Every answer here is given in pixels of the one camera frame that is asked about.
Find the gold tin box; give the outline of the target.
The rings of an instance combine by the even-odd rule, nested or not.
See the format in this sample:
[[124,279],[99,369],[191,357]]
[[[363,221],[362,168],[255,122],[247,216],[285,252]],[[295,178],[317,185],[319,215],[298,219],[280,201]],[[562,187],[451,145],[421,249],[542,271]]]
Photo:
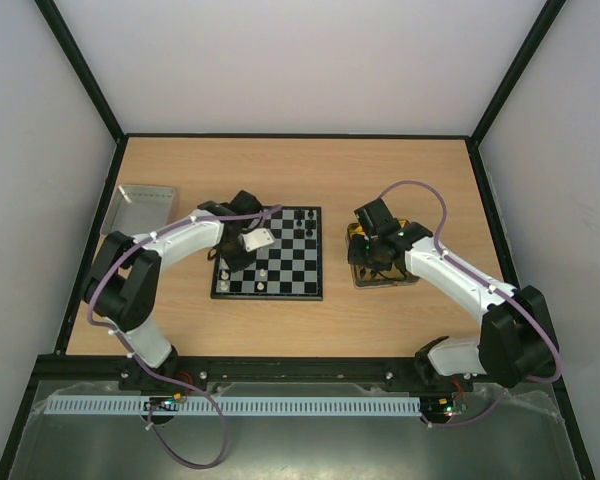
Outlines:
[[358,289],[416,284],[419,278],[400,270],[378,237],[369,237],[359,223],[346,228],[347,262]]

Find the black silver chess board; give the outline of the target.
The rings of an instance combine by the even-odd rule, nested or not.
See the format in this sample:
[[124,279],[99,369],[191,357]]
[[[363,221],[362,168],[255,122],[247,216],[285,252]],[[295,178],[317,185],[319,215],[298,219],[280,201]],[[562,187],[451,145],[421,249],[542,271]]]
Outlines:
[[[210,297],[215,300],[323,299],[322,209],[319,206],[284,206],[266,219],[276,241],[259,249],[256,261],[231,273],[220,257],[215,259]],[[266,278],[259,277],[265,269]],[[256,284],[266,283],[265,292]]]

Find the silver tin lid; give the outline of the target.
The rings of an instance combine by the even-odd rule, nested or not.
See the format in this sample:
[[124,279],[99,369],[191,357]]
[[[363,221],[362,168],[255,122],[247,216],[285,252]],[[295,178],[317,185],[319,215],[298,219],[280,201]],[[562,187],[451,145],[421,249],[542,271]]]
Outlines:
[[123,184],[115,188],[100,234],[120,231],[146,233],[171,222],[177,203],[176,189],[166,186]]

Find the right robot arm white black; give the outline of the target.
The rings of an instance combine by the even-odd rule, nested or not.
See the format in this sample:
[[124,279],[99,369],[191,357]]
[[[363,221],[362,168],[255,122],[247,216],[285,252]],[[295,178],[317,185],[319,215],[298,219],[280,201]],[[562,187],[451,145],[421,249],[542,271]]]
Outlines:
[[461,306],[479,325],[474,338],[440,337],[416,354],[416,379],[435,392],[459,374],[486,375],[511,388],[523,380],[554,381],[558,346],[543,294],[487,276],[450,252],[417,222],[401,222],[375,199],[355,210],[360,232],[348,240],[348,263],[377,273],[397,270],[422,279]]

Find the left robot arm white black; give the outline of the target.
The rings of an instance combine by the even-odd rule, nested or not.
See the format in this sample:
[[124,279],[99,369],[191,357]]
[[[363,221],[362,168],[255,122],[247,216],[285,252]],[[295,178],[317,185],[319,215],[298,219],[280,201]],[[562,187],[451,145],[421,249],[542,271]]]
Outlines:
[[127,351],[151,369],[160,368],[175,348],[151,318],[160,275],[206,249],[223,247],[239,262],[255,253],[244,237],[259,228],[268,211],[241,190],[229,202],[206,201],[189,215],[147,233],[108,234],[82,287],[90,325],[107,328]]

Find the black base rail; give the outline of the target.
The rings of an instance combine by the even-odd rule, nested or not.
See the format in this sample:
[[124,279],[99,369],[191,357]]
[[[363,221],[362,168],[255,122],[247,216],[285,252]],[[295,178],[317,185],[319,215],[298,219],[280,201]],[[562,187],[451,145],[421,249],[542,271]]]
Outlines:
[[[188,381],[202,390],[234,383],[353,384],[412,396],[450,395],[458,387],[471,392],[461,374],[424,381],[413,358],[256,358],[182,356],[161,374]],[[178,389],[146,374],[124,356],[41,355],[31,374],[35,381],[112,381],[123,391],[166,395]]]

